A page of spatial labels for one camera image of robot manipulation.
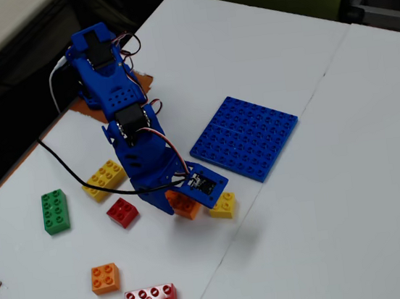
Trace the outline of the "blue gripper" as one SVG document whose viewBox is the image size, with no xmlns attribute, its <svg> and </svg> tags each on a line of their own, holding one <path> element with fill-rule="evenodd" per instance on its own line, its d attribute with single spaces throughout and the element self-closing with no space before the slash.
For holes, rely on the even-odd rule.
<svg viewBox="0 0 400 299">
<path fill-rule="evenodd" d="M 166 214 L 175 213 L 165 196 L 166 189 L 189 179 L 189 173 L 183 170 L 176 154 L 164 155 L 148 164 L 142 161 L 129 161 L 127 169 L 136 195 Z"/>
</svg>

